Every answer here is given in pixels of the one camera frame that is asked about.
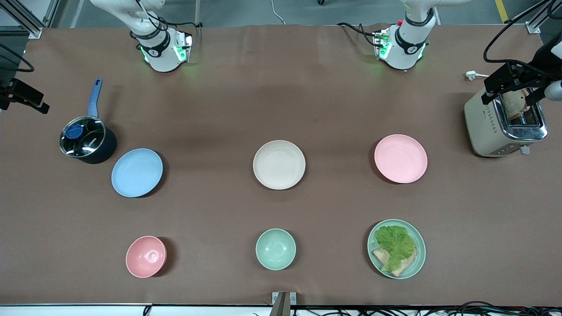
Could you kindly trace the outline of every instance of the lettuce leaf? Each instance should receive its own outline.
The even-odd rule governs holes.
[[[400,226],[384,226],[375,232],[377,242],[390,254],[388,262],[383,266],[383,271],[395,271],[400,267],[403,259],[409,258],[416,244],[406,228]]]

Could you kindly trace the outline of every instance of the toast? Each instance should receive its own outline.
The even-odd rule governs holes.
[[[383,265],[387,264],[388,259],[390,259],[390,254],[385,249],[382,249],[382,247],[373,251],[373,255],[375,255],[375,257],[377,257],[377,259],[379,259],[380,263],[382,263]],[[410,266],[410,264],[412,264],[417,255],[418,248],[416,247],[414,248],[414,252],[412,252],[412,255],[409,258],[402,259],[402,261],[400,261],[400,267],[398,269],[391,271],[392,275],[395,277],[399,277],[400,274],[402,274]]]
[[[518,91],[509,91],[504,93],[501,97],[504,101],[505,110],[510,120],[516,119],[524,112],[530,109],[525,102],[525,98],[529,95],[526,89]]]

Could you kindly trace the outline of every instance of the sandwich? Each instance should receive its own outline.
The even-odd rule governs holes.
[[[375,232],[380,248],[373,255],[383,264],[382,271],[399,277],[414,261],[418,249],[406,228],[385,226]]]

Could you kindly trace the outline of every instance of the blue handle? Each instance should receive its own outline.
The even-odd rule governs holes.
[[[98,117],[98,98],[99,93],[102,90],[102,78],[96,79],[94,81],[94,87],[92,88],[92,94],[90,95],[90,102],[88,102],[88,115]]]

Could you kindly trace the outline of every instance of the green plate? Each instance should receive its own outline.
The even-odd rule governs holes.
[[[375,238],[375,232],[377,232],[379,228],[385,226],[400,226],[406,228],[406,232],[408,233],[408,235],[410,235],[410,237],[412,237],[414,243],[416,244],[416,247],[418,248],[418,255],[416,256],[412,264],[410,264],[410,266],[402,274],[400,274],[399,277],[393,276],[390,272],[383,272],[383,264],[379,261],[379,259],[377,259],[377,257],[375,257],[375,255],[373,255],[373,251],[380,248],[380,245]],[[425,262],[425,242],[423,241],[421,234],[414,226],[399,219],[387,219],[373,227],[371,233],[369,234],[369,238],[367,239],[367,252],[369,253],[369,258],[371,259],[371,262],[373,263],[375,268],[385,276],[392,279],[407,279],[413,277],[422,269],[422,266]]]
[[[270,270],[283,270],[293,262],[297,245],[287,231],[273,228],[265,231],[257,239],[257,260]]]

